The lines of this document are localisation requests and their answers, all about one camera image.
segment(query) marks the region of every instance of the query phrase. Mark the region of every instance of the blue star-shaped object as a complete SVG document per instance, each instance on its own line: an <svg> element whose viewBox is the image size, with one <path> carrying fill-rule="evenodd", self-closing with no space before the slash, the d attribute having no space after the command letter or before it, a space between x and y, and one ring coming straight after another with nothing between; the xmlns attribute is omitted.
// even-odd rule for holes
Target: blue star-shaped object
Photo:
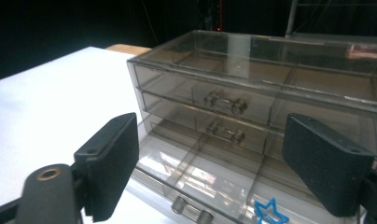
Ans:
<svg viewBox="0 0 377 224"><path fill-rule="evenodd" d="M254 205L256 216L258 216L258 224L261 224L262 220L267 221L271 224L284 224L288 222L287 216L284 216L276 211L276 200L274 198L271 198L266 205L257 201L255 201ZM263 213L263 211L261 211L261 208L263 210L267 210L270 206L272 206L273 216L270 216L269 214Z"/></svg>

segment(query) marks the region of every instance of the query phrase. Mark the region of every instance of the clear plastic drawer organizer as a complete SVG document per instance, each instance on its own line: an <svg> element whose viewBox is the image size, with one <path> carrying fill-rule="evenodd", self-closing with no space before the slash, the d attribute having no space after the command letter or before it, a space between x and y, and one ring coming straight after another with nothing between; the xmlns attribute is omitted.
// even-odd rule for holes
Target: clear plastic drawer organizer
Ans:
<svg viewBox="0 0 377 224"><path fill-rule="evenodd" d="M377 46L196 31L128 65L145 118L134 176L176 213L256 223L254 201L275 198L289 223L356 223L329 214L281 151L299 113L377 155Z"/></svg>

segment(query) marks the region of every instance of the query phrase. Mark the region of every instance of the white table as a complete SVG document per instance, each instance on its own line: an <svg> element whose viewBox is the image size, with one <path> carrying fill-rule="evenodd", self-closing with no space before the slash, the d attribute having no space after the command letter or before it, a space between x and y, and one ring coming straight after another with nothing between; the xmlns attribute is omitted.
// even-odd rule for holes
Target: white table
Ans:
<svg viewBox="0 0 377 224"><path fill-rule="evenodd" d="M126 64L130 57L86 48L0 80L0 205L21 196L34 170L72 164L74 152L115 116L135 112L142 120ZM190 223L170 206L131 179L105 223Z"/></svg>

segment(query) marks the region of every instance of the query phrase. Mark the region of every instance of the white tabletop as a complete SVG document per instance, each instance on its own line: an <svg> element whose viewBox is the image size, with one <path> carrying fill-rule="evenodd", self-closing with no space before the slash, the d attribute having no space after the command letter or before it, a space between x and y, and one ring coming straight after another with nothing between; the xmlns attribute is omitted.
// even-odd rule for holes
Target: white tabletop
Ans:
<svg viewBox="0 0 377 224"><path fill-rule="evenodd" d="M115 116L135 112L142 120L126 64L130 57L86 48L0 80L0 205L21 196L34 170L72 164L73 153ZM131 180L106 223L188 221L169 207Z"/></svg>

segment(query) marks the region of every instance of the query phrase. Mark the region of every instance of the blue star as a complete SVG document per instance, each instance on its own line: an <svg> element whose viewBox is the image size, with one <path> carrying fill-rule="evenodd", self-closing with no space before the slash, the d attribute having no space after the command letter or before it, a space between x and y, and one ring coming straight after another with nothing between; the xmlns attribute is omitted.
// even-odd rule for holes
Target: blue star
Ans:
<svg viewBox="0 0 377 224"><path fill-rule="evenodd" d="M288 222L287 216L284 216L280 214L278 211L276 211L276 200L274 198L271 198L267 205L264 205L257 201L255 201L254 205L256 216L258 216L258 224L261 224L262 220L267 221L271 224L284 224ZM272 216L267 213L263 213L263 211L261 210L261 208L263 210L267 210L270 206L272 206Z"/></svg>

